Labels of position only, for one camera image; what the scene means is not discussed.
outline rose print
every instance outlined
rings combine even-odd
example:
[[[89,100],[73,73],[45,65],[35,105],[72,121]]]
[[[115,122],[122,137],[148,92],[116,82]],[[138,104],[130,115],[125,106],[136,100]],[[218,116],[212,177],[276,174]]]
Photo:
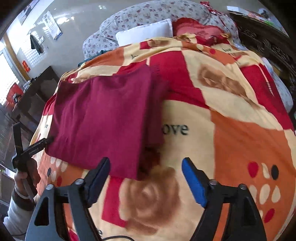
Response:
[[[179,41],[184,41],[184,42],[191,43],[190,39],[185,34],[182,34],[182,35],[179,35],[179,36],[175,36],[173,38],[176,39],[176,40],[179,40]]]
[[[150,19],[151,18],[151,15],[150,14],[144,14],[144,18],[145,19]]]
[[[147,41],[150,47],[162,47],[169,44],[168,40],[149,40]]]
[[[154,167],[144,181],[127,179],[120,187],[119,214],[128,231],[155,234],[171,223],[180,207],[179,184],[171,167]]]
[[[201,65],[198,73],[198,80],[204,86],[233,93],[242,97],[252,107],[257,107],[257,105],[247,97],[245,89],[237,80],[228,78],[222,71],[215,69],[210,65]]]

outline maroon towel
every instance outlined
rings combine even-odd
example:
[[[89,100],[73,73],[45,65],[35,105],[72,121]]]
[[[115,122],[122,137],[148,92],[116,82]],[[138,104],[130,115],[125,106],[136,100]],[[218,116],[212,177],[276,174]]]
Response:
[[[49,156],[95,168],[111,161],[110,175],[137,179],[144,147],[162,143],[161,103],[168,83],[143,65],[128,74],[61,82],[49,136]]]

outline cable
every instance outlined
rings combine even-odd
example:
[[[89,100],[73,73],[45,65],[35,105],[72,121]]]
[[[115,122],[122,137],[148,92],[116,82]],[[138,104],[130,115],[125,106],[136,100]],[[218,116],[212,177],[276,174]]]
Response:
[[[110,237],[107,237],[107,238],[103,238],[102,241],[109,240],[109,239],[117,239],[117,238],[123,238],[123,239],[128,239],[128,240],[130,240],[130,241],[135,241],[135,240],[132,239],[131,237],[129,237],[129,236],[124,236],[124,235],[110,236]]]
[[[17,235],[12,235],[13,237],[17,237],[17,236],[23,236],[25,235],[27,232],[23,233],[23,234],[17,234]]]

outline white pillow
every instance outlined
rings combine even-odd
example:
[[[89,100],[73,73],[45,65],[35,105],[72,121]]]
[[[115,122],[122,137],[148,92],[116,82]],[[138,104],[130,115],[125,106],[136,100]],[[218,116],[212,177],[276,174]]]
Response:
[[[143,42],[155,37],[173,37],[173,26],[170,18],[157,23],[145,24],[121,31],[116,34],[119,46]]]

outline orange patterned comforter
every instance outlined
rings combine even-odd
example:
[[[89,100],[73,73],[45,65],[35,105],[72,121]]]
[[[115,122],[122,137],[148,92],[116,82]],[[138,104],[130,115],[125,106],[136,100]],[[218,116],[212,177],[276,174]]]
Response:
[[[203,209],[181,171],[190,157],[198,169],[224,185],[245,183],[261,214],[268,240],[276,240],[295,205],[296,142],[292,124],[261,59],[231,42],[207,47],[193,34],[155,38],[117,48],[62,76],[79,83],[98,75],[157,65],[170,93],[163,103],[164,145],[147,155],[154,168],[143,181],[109,177],[90,209],[103,237],[128,235],[135,240],[189,240]],[[47,102],[31,144],[47,137],[55,95]],[[40,152],[45,186],[71,184],[87,170]],[[226,206],[215,240],[220,240]],[[75,229],[65,205],[68,226]]]

